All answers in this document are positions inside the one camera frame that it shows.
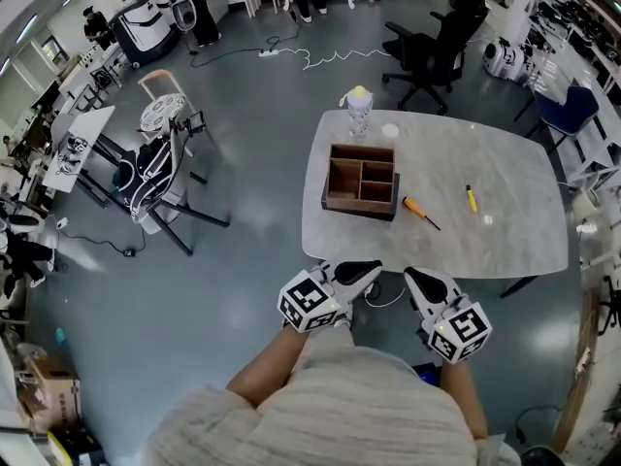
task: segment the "cardboard box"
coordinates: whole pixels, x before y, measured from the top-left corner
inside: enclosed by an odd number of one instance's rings
[[[37,433],[48,433],[52,427],[73,428],[80,424],[80,380],[60,361],[52,357],[28,363],[36,384],[25,384],[17,390],[21,409],[28,427]]]

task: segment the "blue chair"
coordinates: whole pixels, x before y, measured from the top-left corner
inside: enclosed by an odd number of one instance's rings
[[[582,86],[570,86],[565,105],[558,104],[537,91],[533,93],[541,121],[526,134],[526,138],[531,138],[537,130],[541,131],[545,126],[550,126],[563,133],[561,139],[547,152],[548,155],[555,151],[568,136],[576,136],[584,126],[596,117],[600,109],[593,92]],[[603,132],[599,120],[595,118],[595,122],[600,132]]]

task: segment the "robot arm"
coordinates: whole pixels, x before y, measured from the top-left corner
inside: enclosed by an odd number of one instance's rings
[[[404,277],[421,317],[419,334],[430,349],[455,364],[483,347],[492,325],[452,278],[419,267],[407,268]]]
[[[278,310],[300,333],[331,324],[381,272],[381,261],[324,261],[280,289]]]

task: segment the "black office chair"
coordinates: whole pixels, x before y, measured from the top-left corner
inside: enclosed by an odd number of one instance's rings
[[[610,276],[604,276],[604,281],[608,284],[610,302],[600,302],[600,306],[608,306],[608,316],[605,319],[604,328],[598,331],[600,337],[604,335],[608,327],[614,328],[616,325],[619,325],[619,328],[621,328],[621,324],[619,324],[619,317],[621,316],[621,290],[614,289]]]
[[[468,40],[485,21],[488,9],[484,0],[450,0],[453,11],[446,16],[437,12],[430,14],[441,21],[441,29],[435,40],[423,33],[413,34],[394,22],[386,27],[399,35],[398,40],[385,42],[382,46],[393,57],[401,61],[405,74],[384,74],[381,80],[401,80],[412,83],[408,94],[398,104],[400,111],[419,89],[423,88],[441,106],[438,114],[444,116],[448,107],[434,90],[433,85],[445,86],[452,91],[451,82],[462,77]]]

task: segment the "yellow screwdriver handle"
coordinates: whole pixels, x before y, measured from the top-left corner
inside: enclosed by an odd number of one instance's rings
[[[423,219],[427,216],[427,213],[425,213],[425,211],[423,211],[418,204],[416,204],[416,202],[414,202],[412,199],[410,199],[409,197],[405,197],[404,198],[404,205],[410,209],[411,211],[417,213],[419,216],[421,216]]]
[[[469,184],[466,185],[466,193],[468,193],[468,200],[470,201],[470,209],[471,211],[473,211],[473,213],[476,213],[476,211],[478,211],[478,207],[476,206],[476,199],[474,198],[474,192],[471,189]]]

